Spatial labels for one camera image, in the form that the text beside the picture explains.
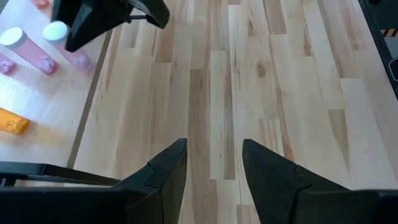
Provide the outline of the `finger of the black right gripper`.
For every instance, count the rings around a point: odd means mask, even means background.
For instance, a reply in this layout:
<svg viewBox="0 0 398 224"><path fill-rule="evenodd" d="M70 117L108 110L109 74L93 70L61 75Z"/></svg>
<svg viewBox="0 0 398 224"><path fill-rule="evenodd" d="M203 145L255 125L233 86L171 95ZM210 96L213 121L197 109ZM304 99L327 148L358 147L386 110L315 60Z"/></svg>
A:
<svg viewBox="0 0 398 224"><path fill-rule="evenodd" d="M129 0L134 8L146 14L148 23L164 29L170 19L170 11L164 0Z"/></svg>
<svg viewBox="0 0 398 224"><path fill-rule="evenodd" d="M105 32L129 22L127 0L53 0L51 21L67 25L65 50L76 52Z"/></svg>

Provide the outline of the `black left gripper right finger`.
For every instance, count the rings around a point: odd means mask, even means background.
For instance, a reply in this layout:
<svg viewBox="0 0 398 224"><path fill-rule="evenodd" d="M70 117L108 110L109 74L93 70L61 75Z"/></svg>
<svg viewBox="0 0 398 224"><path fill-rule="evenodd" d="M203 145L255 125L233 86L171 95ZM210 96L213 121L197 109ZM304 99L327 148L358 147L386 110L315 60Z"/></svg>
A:
<svg viewBox="0 0 398 224"><path fill-rule="evenodd" d="M297 194L305 189L347 191L252 139L243 141L246 181L261 223L290 224Z"/></svg>

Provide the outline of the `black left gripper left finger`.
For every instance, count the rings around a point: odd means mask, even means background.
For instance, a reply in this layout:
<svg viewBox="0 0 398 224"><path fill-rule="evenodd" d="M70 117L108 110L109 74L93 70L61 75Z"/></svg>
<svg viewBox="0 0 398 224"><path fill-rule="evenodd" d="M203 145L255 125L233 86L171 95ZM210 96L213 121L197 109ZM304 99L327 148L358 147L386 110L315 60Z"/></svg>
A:
<svg viewBox="0 0 398 224"><path fill-rule="evenodd" d="M180 138L113 187L123 193L127 224L178 224L187 156L187 139Z"/></svg>

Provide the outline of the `pink pill bottle white cap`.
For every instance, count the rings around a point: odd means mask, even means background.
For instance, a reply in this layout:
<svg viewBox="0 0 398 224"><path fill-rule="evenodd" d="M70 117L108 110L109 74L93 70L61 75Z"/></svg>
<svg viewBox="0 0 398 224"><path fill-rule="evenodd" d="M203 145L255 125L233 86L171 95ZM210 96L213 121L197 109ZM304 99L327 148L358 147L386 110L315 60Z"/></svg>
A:
<svg viewBox="0 0 398 224"><path fill-rule="evenodd" d="M0 53L0 73L10 75L16 70L17 64Z"/></svg>
<svg viewBox="0 0 398 224"><path fill-rule="evenodd" d="M70 28L61 21L49 23L42 31L42 37L52 44L76 69L88 71L91 67L91 59L83 49L75 52L66 50L66 41L69 36Z"/></svg>
<svg viewBox="0 0 398 224"><path fill-rule="evenodd" d="M58 70L58 63L40 48L20 27L11 27L0 34L0 45L12 50L46 75Z"/></svg>

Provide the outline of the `orange pill bottle white cap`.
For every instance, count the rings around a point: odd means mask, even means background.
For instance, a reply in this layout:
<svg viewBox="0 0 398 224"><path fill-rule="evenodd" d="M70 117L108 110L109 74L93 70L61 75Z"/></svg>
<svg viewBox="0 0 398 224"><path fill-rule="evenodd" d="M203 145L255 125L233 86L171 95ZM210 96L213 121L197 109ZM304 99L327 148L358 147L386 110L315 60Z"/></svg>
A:
<svg viewBox="0 0 398 224"><path fill-rule="evenodd" d="M28 130L29 126L29 119L0 108L0 131L11 134L23 134Z"/></svg>

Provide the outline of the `wooden shelf black metal frame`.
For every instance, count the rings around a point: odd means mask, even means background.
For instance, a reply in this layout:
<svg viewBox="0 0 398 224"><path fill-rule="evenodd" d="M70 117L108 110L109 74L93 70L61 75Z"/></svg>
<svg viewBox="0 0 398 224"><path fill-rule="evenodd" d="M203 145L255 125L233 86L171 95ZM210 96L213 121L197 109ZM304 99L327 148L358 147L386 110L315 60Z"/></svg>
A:
<svg viewBox="0 0 398 224"><path fill-rule="evenodd" d="M0 32L19 27L59 64L46 75L13 51L0 45L0 54L16 63L10 75L0 73L0 109L30 121L22 134L0 131L0 167L9 164L50 164L73 168L93 103L100 70L115 31L101 35L86 46L94 60L91 72L79 72L41 38L49 17L30 0L0 0Z"/></svg>

